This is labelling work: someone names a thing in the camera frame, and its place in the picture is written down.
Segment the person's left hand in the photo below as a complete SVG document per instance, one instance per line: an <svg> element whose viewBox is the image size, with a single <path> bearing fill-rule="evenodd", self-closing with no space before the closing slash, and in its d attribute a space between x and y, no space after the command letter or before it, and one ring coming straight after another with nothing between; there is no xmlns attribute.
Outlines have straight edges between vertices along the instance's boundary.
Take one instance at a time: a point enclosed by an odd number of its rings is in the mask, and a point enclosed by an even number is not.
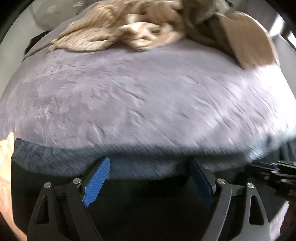
<svg viewBox="0 0 296 241"><path fill-rule="evenodd" d="M13 218L11 157L14 153L14 144L15 137L13 132L10 132L6 139L1 140L1 215L18 240L27 240L27 235L16 226Z"/></svg>

